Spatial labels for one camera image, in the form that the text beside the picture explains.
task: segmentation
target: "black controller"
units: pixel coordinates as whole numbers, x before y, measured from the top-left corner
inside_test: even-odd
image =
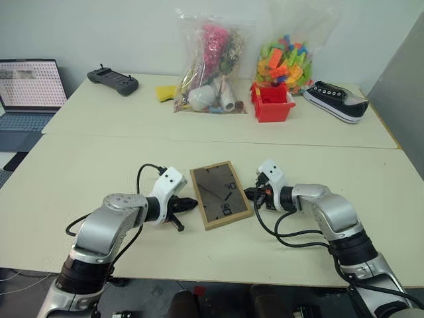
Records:
[[[138,81],[131,75],[125,76],[110,68],[104,68],[103,64],[100,64],[100,66],[98,70],[87,73],[88,79],[93,83],[102,83],[112,87],[122,96],[128,96],[138,88]]]

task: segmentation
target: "black sneaker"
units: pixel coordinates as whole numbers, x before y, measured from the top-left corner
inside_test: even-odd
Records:
[[[313,86],[303,92],[303,96],[312,104],[351,124],[359,122],[368,108],[367,99],[356,96],[345,88],[323,81],[315,82]]]

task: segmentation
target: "white table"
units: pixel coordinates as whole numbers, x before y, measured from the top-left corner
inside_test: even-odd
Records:
[[[175,85],[178,76],[134,75],[140,87],[128,97],[85,80],[44,128],[43,133],[101,136],[161,137],[182,141],[249,142],[397,148],[370,107],[357,125],[346,124],[296,97],[284,123],[258,123],[250,102],[251,82],[239,80],[235,88],[248,114],[210,115],[173,112],[173,101],[157,102],[156,86]],[[360,94],[358,87],[344,85]]]
[[[403,151],[154,138],[44,136],[0,189],[0,267],[58,272],[73,241],[65,235],[65,226],[99,207],[109,193],[133,193],[136,171],[145,162],[176,167],[189,180],[181,195],[195,197],[190,168],[230,160],[243,187],[249,187],[255,169],[267,158],[280,165],[289,183],[325,184],[349,199],[404,286],[424,286],[424,182]],[[150,170],[143,174],[143,193],[156,178]],[[262,214],[269,225],[280,215]],[[180,219],[182,233],[171,224],[147,224],[117,263],[116,275],[344,285],[325,249],[286,248],[265,233],[255,217],[210,231],[204,231],[198,209]],[[315,221],[301,213],[284,223],[287,232],[316,228]]]

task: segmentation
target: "red container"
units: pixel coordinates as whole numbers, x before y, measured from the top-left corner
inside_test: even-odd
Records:
[[[285,83],[277,87],[259,87],[253,83],[250,87],[254,114],[259,123],[285,121],[292,107],[296,106]]]

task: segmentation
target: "green block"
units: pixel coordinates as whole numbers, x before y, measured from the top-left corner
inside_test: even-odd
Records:
[[[270,55],[270,45],[269,44],[264,44],[262,45],[262,48],[260,49],[260,58],[264,59],[264,58],[268,58],[268,55]]]
[[[301,76],[298,80],[297,80],[297,85],[299,87],[302,87],[307,81],[307,78],[305,76]]]
[[[310,80],[312,77],[312,63],[308,61],[306,65],[303,67],[303,76],[305,76],[306,80]]]
[[[286,49],[286,47],[284,46],[284,44],[280,44],[280,43],[271,43],[270,47],[271,48],[279,48],[283,52]]]
[[[295,63],[296,63],[298,66],[302,67],[302,65],[303,65],[303,63],[304,63],[304,61],[305,61],[305,58],[306,58],[306,53],[305,53],[305,52],[303,52],[302,54],[300,54],[300,55],[298,55],[298,56],[297,56],[297,58],[296,58],[296,60],[295,60]]]
[[[296,59],[296,57],[297,57],[297,48],[295,48],[294,50],[292,50],[290,52],[289,59],[287,61],[288,66],[292,66],[293,65],[294,60]]]

